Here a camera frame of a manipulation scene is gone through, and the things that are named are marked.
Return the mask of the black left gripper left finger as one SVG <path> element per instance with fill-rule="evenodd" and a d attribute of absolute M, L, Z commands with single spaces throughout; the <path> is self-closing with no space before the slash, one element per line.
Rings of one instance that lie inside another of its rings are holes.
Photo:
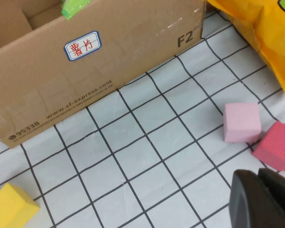
<path fill-rule="evenodd" d="M 233 173 L 229 214 L 233 228 L 285 228 L 285 212 L 252 171 Z"/>

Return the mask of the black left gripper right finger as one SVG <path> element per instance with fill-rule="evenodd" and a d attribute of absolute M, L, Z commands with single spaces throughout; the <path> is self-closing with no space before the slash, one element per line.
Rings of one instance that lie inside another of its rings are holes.
<path fill-rule="evenodd" d="M 259 169 L 257 176 L 285 212 L 285 177 L 266 168 Z"/>

